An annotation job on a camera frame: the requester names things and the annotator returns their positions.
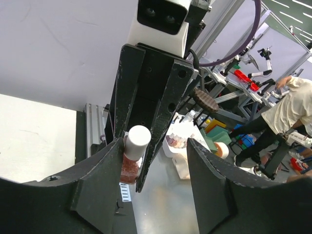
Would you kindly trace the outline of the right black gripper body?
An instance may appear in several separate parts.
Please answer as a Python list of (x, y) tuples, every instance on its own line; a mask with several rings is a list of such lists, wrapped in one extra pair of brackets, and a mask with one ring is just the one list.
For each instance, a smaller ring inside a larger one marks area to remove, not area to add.
[(139, 44), (136, 47), (145, 50), (145, 56), (137, 81), (137, 93), (130, 115), (128, 129), (142, 125), (151, 130), (156, 106), (163, 95), (175, 56)]

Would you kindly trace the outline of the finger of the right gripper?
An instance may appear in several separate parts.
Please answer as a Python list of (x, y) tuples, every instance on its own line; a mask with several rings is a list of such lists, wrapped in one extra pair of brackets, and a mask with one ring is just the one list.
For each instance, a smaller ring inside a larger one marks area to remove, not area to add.
[(137, 81), (145, 50), (124, 45), (120, 52), (115, 89), (114, 137), (124, 136), (137, 93)]
[(152, 121), (151, 141), (146, 149), (140, 175), (136, 181), (136, 192), (142, 192), (149, 168), (162, 146), (165, 135), (180, 103), (191, 91), (195, 73), (193, 65), (183, 60), (173, 62), (163, 95), (156, 106)]

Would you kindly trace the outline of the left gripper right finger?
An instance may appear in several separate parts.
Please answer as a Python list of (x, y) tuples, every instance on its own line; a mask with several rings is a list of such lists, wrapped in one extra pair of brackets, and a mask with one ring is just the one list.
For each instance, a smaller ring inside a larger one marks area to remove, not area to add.
[(311, 233), (311, 177), (274, 182), (234, 166), (192, 138), (187, 157), (200, 233)]

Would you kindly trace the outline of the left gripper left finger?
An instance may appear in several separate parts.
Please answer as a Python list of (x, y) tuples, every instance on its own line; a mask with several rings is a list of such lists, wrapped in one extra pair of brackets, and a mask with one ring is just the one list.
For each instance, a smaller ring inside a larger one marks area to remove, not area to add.
[(109, 234), (123, 160), (117, 138), (93, 156), (42, 181), (0, 181), (3, 234)]

